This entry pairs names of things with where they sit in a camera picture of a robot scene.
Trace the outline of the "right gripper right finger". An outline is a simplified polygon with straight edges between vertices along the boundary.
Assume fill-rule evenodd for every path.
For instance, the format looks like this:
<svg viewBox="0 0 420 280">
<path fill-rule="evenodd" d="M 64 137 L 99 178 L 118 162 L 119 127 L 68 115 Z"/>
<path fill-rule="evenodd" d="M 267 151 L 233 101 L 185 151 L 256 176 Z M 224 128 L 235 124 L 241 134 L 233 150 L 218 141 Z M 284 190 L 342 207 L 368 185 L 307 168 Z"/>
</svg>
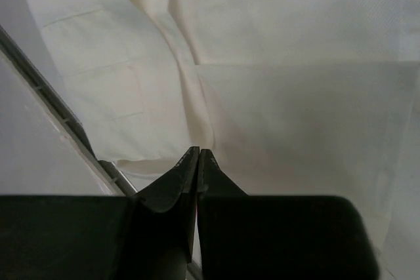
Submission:
<svg viewBox="0 0 420 280">
<path fill-rule="evenodd" d="M 219 167 L 213 152 L 202 149 L 198 161 L 198 195 L 247 196 Z"/>
</svg>

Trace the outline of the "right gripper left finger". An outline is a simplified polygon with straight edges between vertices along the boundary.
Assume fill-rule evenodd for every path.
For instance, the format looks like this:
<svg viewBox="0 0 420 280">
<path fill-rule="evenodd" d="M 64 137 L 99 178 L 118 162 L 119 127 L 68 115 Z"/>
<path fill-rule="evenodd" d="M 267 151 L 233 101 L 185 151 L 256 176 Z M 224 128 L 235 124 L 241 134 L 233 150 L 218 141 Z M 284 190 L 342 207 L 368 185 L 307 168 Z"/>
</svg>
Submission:
<svg viewBox="0 0 420 280">
<path fill-rule="evenodd" d="M 140 225 L 151 228 L 159 240 L 174 240 L 188 264 L 193 257 L 199 156 L 199 147 L 187 149 L 173 168 L 135 195 L 140 209 L 151 216 Z"/>
</svg>

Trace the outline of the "white skirt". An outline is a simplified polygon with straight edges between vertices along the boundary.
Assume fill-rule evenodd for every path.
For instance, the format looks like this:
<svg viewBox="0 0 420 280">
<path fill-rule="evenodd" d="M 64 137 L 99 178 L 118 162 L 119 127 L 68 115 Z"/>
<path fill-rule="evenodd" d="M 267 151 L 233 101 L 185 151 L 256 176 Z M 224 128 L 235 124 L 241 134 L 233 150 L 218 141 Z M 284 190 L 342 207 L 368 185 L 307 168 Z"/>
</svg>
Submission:
<svg viewBox="0 0 420 280">
<path fill-rule="evenodd" d="M 247 197 L 355 206 L 381 255 L 419 77 L 413 0 L 25 0 L 48 82 L 135 183 L 191 146 Z"/>
</svg>

